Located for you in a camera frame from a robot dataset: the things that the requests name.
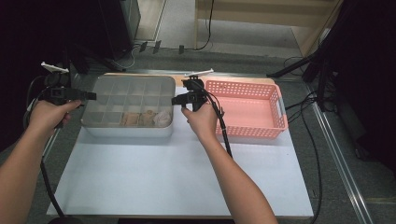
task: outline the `wrist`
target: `wrist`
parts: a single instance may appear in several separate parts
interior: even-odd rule
[[[202,145],[213,145],[219,141],[214,133],[200,134],[198,139]]]
[[[51,136],[51,132],[46,132],[34,126],[28,126],[23,135],[31,136],[37,139],[37,141],[47,141]]]

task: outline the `black cable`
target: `black cable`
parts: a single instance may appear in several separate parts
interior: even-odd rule
[[[208,44],[209,41],[210,41],[210,37],[212,36],[212,33],[211,33],[211,26],[212,26],[212,16],[213,16],[213,6],[214,6],[214,3],[215,3],[215,0],[212,0],[212,4],[211,4],[211,8],[210,8],[210,15],[209,15],[209,28],[207,29],[208,32],[209,32],[209,34],[208,34],[206,43],[205,43],[202,47],[200,47],[200,48],[198,48],[198,49],[184,49],[184,50],[197,51],[197,50],[201,50],[201,49],[206,48],[207,44]]]
[[[292,122],[294,122],[297,118],[299,118],[302,114],[303,111],[306,110],[310,105],[312,105],[315,102],[315,100],[311,101],[308,105],[306,105],[304,108],[300,109],[299,111],[295,112],[294,114],[292,114],[289,119],[288,119],[288,124],[291,124]]]
[[[317,167],[318,167],[318,184],[319,184],[318,208],[317,208],[317,211],[316,211],[315,214],[314,214],[314,217],[312,218],[312,220],[311,220],[311,222],[310,222],[310,224],[313,224],[313,223],[315,223],[315,221],[317,220],[318,215],[319,215],[319,213],[320,213],[321,201],[322,201],[322,197],[323,197],[323,188],[322,188],[322,180],[321,180],[322,178],[321,178],[320,160],[319,160],[317,145],[316,145],[316,143],[315,143],[315,141],[314,141],[314,137],[312,136],[311,131],[310,131],[309,128],[308,128],[308,125],[306,124],[303,111],[301,112],[301,118],[303,119],[304,126],[305,126],[305,128],[306,128],[306,131],[307,131],[308,134],[309,134],[309,138],[311,139],[312,146],[314,147],[314,150],[315,150],[315,157],[316,157],[316,160],[317,160]]]
[[[286,60],[283,62],[283,67],[286,68],[286,62],[287,62],[288,60],[290,60],[290,59],[302,59],[302,58],[303,58],[303,57],[289,57],[288,59],[286,59]],[[300,76],[303,75],[303,74],[294,74],[294,73],[292,73],[292,72],[290,72],[290,74],[292,74],[292,75],[294,75],[294,76],[297,76],[297,77],[300,77]]]
[[[210,8],[210,16],[209,16],[209,34],[208,34],[206,43],[202,47],[200,47],[200,48],[198,48],[196,50],[204,49],[206,47],[206,45],[209,43],[210,37],[212,36],[210,28],[211,28],[211,25],[212,25],[212,15],[213,15],[213,5],[214,5],[214,3],[215,3],[215,0],[212,0],[212,7]]]
[[[44,76],[35,77],[35,79],[33,79],[33,81],[29,85],[29,89],[27,90],[27,96],[26,96],[26,108],[28,108],[30,104],[30,94],[32,92],[32,88],[35,85],[35,82],[38,81],[40,78],[44,78]]]
[[[204,2],[205,16],[206,16],[206,13],[207,13],[206,1],[203,1],[203,2]],[[207,19],[206,18],[205,18],[205,27],[206,27],[206,30],[209,31],[209,27],[207,27]]]
[[[212,104],[212,107],[215,110],[216,115],[218,116],[218,119],[219,119],[219,124],[220,124],[220,128],[221,128],[221,133],[222,133],[222,136],[223,136],[223,139],[224,139],[224,145],[225,145],[226,151],[227,151],[228,155],[230,155],[230,157],[232,158],[233,157],[233,153],[231,152],[230,142],[229,142],[228,136],[227,136],[227,129],[226,129],[225,122],[224,122],[224,119],[223,119],[222,114],[221,114],[222,109],[221,108],[219,109],[217,107],[216,102],[211,97],[211,95],[213,95],[212,93],[210,93],[207,90],[205,90],[205,88],[203,86],[201,86],[200,84],[198,84],[196,82],[192,82],[192,83],[194,83],[196,86],[198,86],[205,93],[206,97],[210,101],[210,104]]]
[[[311,133],[311,131],[309,130],[308,125],[306,124],[306,120],[305,120],[305,117],[304,117],[304,110],[305,110],[306,108],[308,108],[310,105],[312,105],[313,103],[315,103],[315,102],[318,100],[318,98],[317,98],[316,96],[310,97],[310,96],[311,96],[312,94],[314,94],[315,92],[317,92],[317,91],[312,91],[312,92],[310,92],[309,94],[307,94],[307,95],[305,96],[305,98],[304,98],[300,103],[285,107],[285,109],[288,110],[288,109],[291,109],[291,108],[293,108],[293,107],[295,107],[295,106],[297,106],[297,105],[300,106],[300,110],[297,111],[297,112],[295,112],[293,115],[291,115],[291,116],[289,117],[289,119],[292,118],[293,116],[295,116],[297,113],[299,113],[299,115],[298,115],[296,118],[294,118],[293,120],[289,121],[289,123],[293,122],[294,120],[296,120],[297,118],[299,118],[300,115],[301,115],[301,117],[302,117],[302,119],[303,119],[304,126],[305,126],[305,128],[306,128],[306,131],[308,132],[309,138],[310,138],[310,140],[311,140],[311,142],[312,142],[312,146],[314,147],[315,157],[316,157],[316,160],[317,160],[317,167],[318,167],[318,187],[319,187],[319,193],[318,193],[318,208],[317,208],[317,211],[315,212],[315,214],[314,214],[314,216],[313,216],[313,218],[312,218],[310,224],[315,223],[315,221],[317,220],[318,215],[319,215],[319,213],[320,213],[320,208],[321,208],[321,203],[322,203],[322,198],[323,198],[322,176],[321,176],[321,168],[320,168],[320,160],[319,160],[319,155],[318,155],[318,148],[317,148],[317,145],[316,145],[316,143],[315,143],[314,137],[312,136],[312,133]]]
[[[335,103],[334,103],[334,99],[333,99],[333,94],[334,94],[334,92],[332,92],[332,95],[331,96],[328,96],[328,97],[324,97],[323,98],[323,104],[322,104],[322,106],[323,106],[323,108],[324,108],[324,110],[325,110],[325,112],[336,112],[336,106],[335,106]],[[329,109],[329,108],[327,108],[327,106],[324,104],[325,102],[330,102],[330,103],[332,103],[332,106],[333,106],[333,109]]]
[[[39,77],[36,77],[32,81],[31,86],[29,87],[29,90],[28,90],[28,93],[27,93],[28,97],[31,94],[32,86],[34,85],[35,81],[38,80],[38,78]],[[44,94],[44,92],[48,88],[49,87],[47,87],[46,89],[44,89],[42,92],[40,92],[37,95],[37,97],[33,100],[32,106],[31,106],[30,109],[28,108],[29,107],[29,104],[28,104],[29,100],[26,100],[26,102],[27,102],[27,110],[26,110],[26,112],[25,112],[25,114],[23,116],[23,128],[24,129],[26,129],[27,126],[29,125],[30,116],[32,115],[32,111],[33,111],[33,109],[35,107],[35,102]],[[58,213],[58,216],[59,217],[64,217],[64,212],[62,211],[61,207],[59,206],[58,202],[56,201],[55,195],[53,194],[52,189],[50,187],[50,181],[49,181],[49,178],[48,178],[47,170],[46,170],[45,164],[44,164],[44,162],[42,160],[41,160],[41,163],[40,163],[40,168],[41,168],[41,174],[43,175],[44,183],[45,183],[46,190],[47,190],[47,193],[49,195],[50,201],[52,202],[53,206],[55,207],[55,209],[56,209],[56,211]]]
[[[52,205],[55,207],[56,212],[58,213],[59,217],[64,217],[64,212],[62,211],[61,207],[59,206],[58,202],[56,201],[55,195],[53,194],[52,188],[50,187],[50,180],[47,174],[46,166],[44,162],[41,160],[40,163],[41,174],[44,178],[44,184],[46,185],[46,190],[49,195],[50,201]]]

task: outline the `plastic compartment tray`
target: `plastic compartment tray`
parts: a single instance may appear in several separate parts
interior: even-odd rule
[[[95,136],[169,136],[173,131],[175,89],[175,80],[171,77],[100,76],[93,87],[97,100],[87,103],[81,124]],[[143,122],[149,114],[152,118],[160,112],[168,113],[170,120],[167,117],[162,125]]]
[[[208,80],[205,88],[218,98],[229,136],[275,139],[288,128],[276,84]],[[221,134],[219,125],[216,132]]]

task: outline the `white table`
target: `white table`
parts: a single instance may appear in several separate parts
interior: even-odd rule
[[[177,94],[184,92],[177,87]],[[55,193],[64,213],[230,217],[209,159],[179,109],[169,138],[96,138],[81,128]],[[231,149],[277,217],[313,216],[289,130],[275,140],[231,143]],[[48,215],[57,215],[52,205]]]

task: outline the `hand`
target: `hand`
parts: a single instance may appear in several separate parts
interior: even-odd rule
[[[47,101],[39,101],[30,116],[29,129],[46,136],[53,134],[53,129],[59,122],[64,124],[70,120],[69,111],[81,105],[81,101],[71,101],[64,105],[53,105]]]
[[[192,112],[188,108],[182,107],[181,112],[187,118],[187,122],[190,124],[198,138],[203,139],[206,137],[216,137],[216,123],[218,116],[216,115],[215,109],[213,109],[212,105],[204,104],[196,112]]]

